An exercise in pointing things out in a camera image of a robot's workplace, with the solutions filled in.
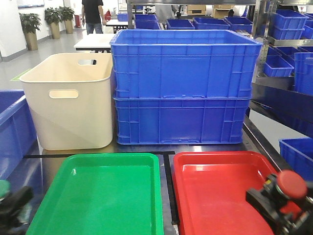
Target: jeans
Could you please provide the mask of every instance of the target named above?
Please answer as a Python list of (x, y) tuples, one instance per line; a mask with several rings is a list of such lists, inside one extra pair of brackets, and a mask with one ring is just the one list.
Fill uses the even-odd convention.
[(96, 30), (96, 33), (103, 33), (101, 23), (86, 23), (87, 35), (93, 33), (93, 30)]

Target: potted plant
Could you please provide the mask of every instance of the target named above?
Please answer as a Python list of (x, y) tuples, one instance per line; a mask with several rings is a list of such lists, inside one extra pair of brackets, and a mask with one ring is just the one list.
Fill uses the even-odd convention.
[(20, 20), (25, 35), (28, 50), (38, 50), (36, 30), (40, 30), (40, 17), (38, 14), (21, 14)]
[(65, 29), (67, 33), (73, 33), (73, 23), (72, 20), (74, 18), (74, 10), (70, 7), (62, 7), (60, 6), (60, 14), (61, 20), (64, 21)]
[(61, 14), (58, 8), (48, 7), (45, 10), (45, 21), (50, 26), (51, 34), (53, 39), (60, 38), (60, 27)]

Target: plant pot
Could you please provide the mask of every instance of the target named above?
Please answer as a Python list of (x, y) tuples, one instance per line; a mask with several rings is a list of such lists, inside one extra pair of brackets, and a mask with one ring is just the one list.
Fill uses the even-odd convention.
[(51, 23), (50, 30), (53, 39), (60, 39), (60, 27), (58, 23)]
[(71, 20), (64, 21), (67, 33), (73, 33), (73, 24)]
[(27, 49), (28, 50), (38, 50), (36, 33), (25, 33), (24, 35), (25, 35), (25, 39), (26, 39)]

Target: red emergency stop button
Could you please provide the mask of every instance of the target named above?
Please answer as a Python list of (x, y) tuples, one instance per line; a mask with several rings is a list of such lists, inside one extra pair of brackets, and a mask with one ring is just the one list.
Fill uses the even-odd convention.
[(302, 177), (291, 170), (278, 173), (277, 185), (290, 199), (302, 199), (308, 192), (307, 184)]

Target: crate handle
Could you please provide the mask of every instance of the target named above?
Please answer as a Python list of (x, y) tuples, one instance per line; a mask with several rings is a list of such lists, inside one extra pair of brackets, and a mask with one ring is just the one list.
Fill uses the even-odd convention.
[(313, 58), (305, 58), (305, 64), (313, 65)]
[(50, 90), (49, 97), (52, 99), (73, 99), (78, 97), (77, 90)]
[(78, 64), (81, 66), (96, 65), (97, 60), (95, 60), (95, 59), (81, 59), (81, 60), (78, 60)]

